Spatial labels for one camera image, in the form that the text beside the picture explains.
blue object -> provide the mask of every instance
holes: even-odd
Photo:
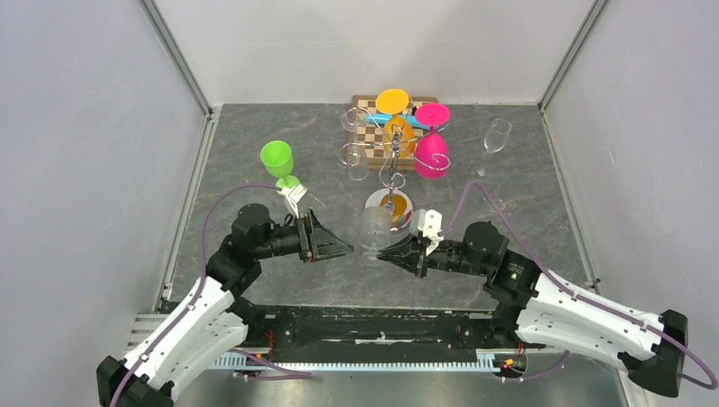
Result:
[[[373,114],[372,116],[365,116],[365,121],[367,123],[374,124],[375,122],[372,120],[373,117],[377,121],[377,124],[384,125],[389,121],[389,119],[392,116],[390,114],[379,114],[378,113],[378,114]],[[404,119],[405,116],[404,116],[404,114],[400,114],[399,117]],[[415,116],[410,116],[410,118],[407,119],[407,122],[410,123],[410,125],[416,129],[429,130],[429,127],[427,127],[426,125],[421,125],[420,122],[417,121],[417,119],[415,119]]]

wooden chessboard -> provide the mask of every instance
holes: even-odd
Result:
[[[371,96],[371,95],[354,95],[352,96],[352,107],[354,108],[365,108],[370,113],[380,113],[377,111],[377,107],[375,105],[375,99],[377,96]],[[419,108],[421,105],[426,103],[438,103],[437,98],[428,98],[428,97],[413,97],[412,98],[412,105],[414,107]],[[412,129],[415,133],[415,137],[422,136],[424,134],[422,129]],[[384,136],[382,135],[382,130],[377,129],[377,127],[374,125],[374,123],[367,123],[367,126],[360,127],[356,134],[354,131],[348,131],[347,135],[347,142],[354,142],[354,141],[361,141],[361,142],[382,142]],[[365,147],[365,152],[367,154],[367,164],[371,169],[379,170],[382,167],[382,163],[384,163],[384,160],[387,158],[387,153],[385,153],[385,149],[383,146],[379,147]],[[350,157],[349,154],[347,155],[346,160],[349,162]],[[399,159],[397,168],[400,170],[415,170],[415,161],[411,158],[407,159]]]

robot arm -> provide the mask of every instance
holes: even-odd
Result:
[[[421,210],[413,225],[416,235],[385,248],[378,259],[395,264],[420,278],[427,269],[485,276],[483,290],[499,301],[493,313],[494,336],[515,346],[519,342],[550,345],[601,360],[628,371],[629,378],[647,390],[677,397],[684,354],[652,326],[680,343],[687,343],[687,318],[668,310],[661,315],[630,309],[580,288],[549,271],[574,298],[557,288],[530,259],[509,250],[509,239],[490,222],[476,222],[461,242],[438,236],[441,215]],[[577,301],[577,295],[633,315],[637,326],[606,310]]]
[[[108,356],[100,364],[100,404],[109,405],[122,377],[143,360],[117,405],[171,407],[195,377],[227,349],[242,343],[254,323],[265,317],[242,297],[262,272],[260,260],[298,254],[303,262],[316,262],[354,251],[351,244],[328,231],[312,209],[287,220],[285,225],[275,223],[269,210],[257,203],[241,208],[231,234],[209,259],[199,301],[190,305],[202,279],[145,342],[122,360]],[[148,346],[161,335],[166,336],[147,356]]]

white wall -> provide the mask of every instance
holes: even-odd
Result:
[[[711,0],[611,2],[549,125],[605,293],[686,314],[690,348],[719,371],[717,21]],[[659,405],[719,393],[685,381]]]
[[[212,104],[537,102],[591,0],[157,0]]]
[[[203,125],[138,2],[0,2],[0,405],[97,406]]]

gray marble floor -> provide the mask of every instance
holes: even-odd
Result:
[[[415,208],[436,209],[449,220],[465,184],[470,166],[482,159],[479,135],[498,117],[513,125],[507,146],[487,161],[486,184],[547,266],[575,283],[585,275],[562,200],[538,110],[533,106],[452,105],[452,120],[443,136],[452,167],[438,180],[410,173],[403,189]],[[259,150],[281,139],[293,148],[295,171],[316,197],[302,205],[315,210],[320,221],[338,236],[358,243],[359,214],[365,199],[380,183],[371,170],[364,181],[352,181],[338,164],[338,149],[347,138],[340,115],[348,105],[233,104],[222,109],[220,122],[204,169],[197,200],[189,220],[170,299],[179,300],[190,290],[200,272],[200,228],[209,206],[234,186],[247,181],[274,183],[259,161]],[[286,213],[281,199],[269,190],[243,190],[220,204],[209,223],[208,253],[213,253],[229,233],[237,210],[261,203],[273,219]],[[457,226],[448,238],[460,240],[464,227],[475,220],[491,220],[509,236],[501,220],[482,198],[471,192]],[[515,242],[510,248],[521,252]],[[296,256],[268,259],[262,276],[246,292],[258,304],[316,304],[429,308],[493,309],[495,302],[481,291],[484,279],[430,270],[417,279],[392,265],[365,268],[359,254],[315,264],[303,264]]]

